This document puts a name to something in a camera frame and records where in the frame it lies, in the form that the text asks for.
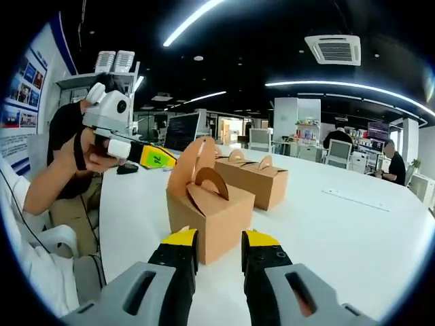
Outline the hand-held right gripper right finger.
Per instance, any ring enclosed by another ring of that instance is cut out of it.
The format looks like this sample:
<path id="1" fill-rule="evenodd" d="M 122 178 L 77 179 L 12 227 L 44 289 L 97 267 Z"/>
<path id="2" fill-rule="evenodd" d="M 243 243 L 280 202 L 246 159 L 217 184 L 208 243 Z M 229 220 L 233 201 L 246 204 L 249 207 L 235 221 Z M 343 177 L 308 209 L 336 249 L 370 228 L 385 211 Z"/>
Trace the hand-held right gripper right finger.
<path id="1" fill-rule="evenodd" d="M 252 325 L 378 325 L 268 234 L 242 232 L 241 267 Z"/>

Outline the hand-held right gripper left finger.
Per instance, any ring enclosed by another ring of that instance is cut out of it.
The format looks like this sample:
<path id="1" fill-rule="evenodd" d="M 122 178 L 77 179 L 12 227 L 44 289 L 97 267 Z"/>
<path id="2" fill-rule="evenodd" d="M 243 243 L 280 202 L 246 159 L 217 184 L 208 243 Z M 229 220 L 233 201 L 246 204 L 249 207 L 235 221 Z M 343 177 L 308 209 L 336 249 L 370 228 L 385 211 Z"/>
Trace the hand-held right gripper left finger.
<path id="1" fill-rule="evenodd" d="M 183 228 L 161 241 L 91 300 L 63 317 L 65 325 L 186 325 L 198 271 L 198 230 Z"/>

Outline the person's left hand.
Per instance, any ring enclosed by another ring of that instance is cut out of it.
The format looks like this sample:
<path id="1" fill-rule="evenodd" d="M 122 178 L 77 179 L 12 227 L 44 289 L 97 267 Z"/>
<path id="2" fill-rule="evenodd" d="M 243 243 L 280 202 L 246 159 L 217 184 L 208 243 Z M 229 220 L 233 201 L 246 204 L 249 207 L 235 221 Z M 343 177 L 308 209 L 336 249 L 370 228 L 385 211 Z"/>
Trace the person's left hand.
<path id="1" fill-rule="evenodd" d="M 107 154 L 108 139 L 100 137 L 89 127 L 83 127 L 72 138 L 72 156 L 75 172 L 104 173 L 109 168 L 123 166 L 126 160 Z"/>

